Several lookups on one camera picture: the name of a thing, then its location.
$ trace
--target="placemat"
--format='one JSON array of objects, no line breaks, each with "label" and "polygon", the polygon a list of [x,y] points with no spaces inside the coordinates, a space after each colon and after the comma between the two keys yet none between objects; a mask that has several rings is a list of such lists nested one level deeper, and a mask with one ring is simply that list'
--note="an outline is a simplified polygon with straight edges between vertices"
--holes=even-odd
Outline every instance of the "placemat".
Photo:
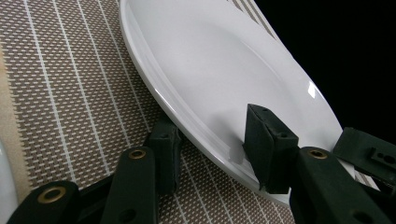
[{"label": "placemat", "polygon": [[[229,3],[277,38],[254,1]],[[0,42],[28,190],[55,180],[84,189],[111,175],[162,112],[125,48],[117,0],[2,1]],[[190,142],[181,161],[161,223],[294,223],[288,207],[241,186]],[[20,200],[29,193],[21,183]]]}]

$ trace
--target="plate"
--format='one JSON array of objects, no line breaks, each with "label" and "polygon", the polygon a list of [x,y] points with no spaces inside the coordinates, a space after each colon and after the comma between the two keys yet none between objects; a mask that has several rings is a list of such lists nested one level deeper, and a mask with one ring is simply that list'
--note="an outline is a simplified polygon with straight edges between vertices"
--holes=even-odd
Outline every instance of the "plate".
[{"label": "plate", "polygon": [[225,0],[121,0],[120,26],[164,112],[218,167],[260,195],[289,204],[289,195],[259,191],[242,148],[248,104],[271,109],[299,136],[299,147],[332,150],[342,133],[290,53]]},{"label": "plate", "polygon": [[6,223],[18,207],[17,190],[7,152],[0,141],[0,223]]}]

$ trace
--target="brass rivet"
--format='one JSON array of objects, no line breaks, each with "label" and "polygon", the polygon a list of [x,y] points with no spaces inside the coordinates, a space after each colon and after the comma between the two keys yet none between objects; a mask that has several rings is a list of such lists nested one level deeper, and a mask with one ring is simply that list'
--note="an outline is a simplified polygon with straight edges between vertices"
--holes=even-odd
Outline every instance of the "brass rivet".
[{"label": "brass rivet", "polygon": [[53,203],[61,199],[66,194],[65,187],[51,187],[44,190],[37,198],[39,203]]},{"label": "brass rivet", "polygon": [[146,156],[146,151],[141,149],[135,149],[134,151],[129,153],[129,158],[133,160],[142,159]]},{"label": "brass rivet", "polygon": [[308,154],[316,159],[324,160],[327,158],[327,154],[319,150],[311,149]]}]

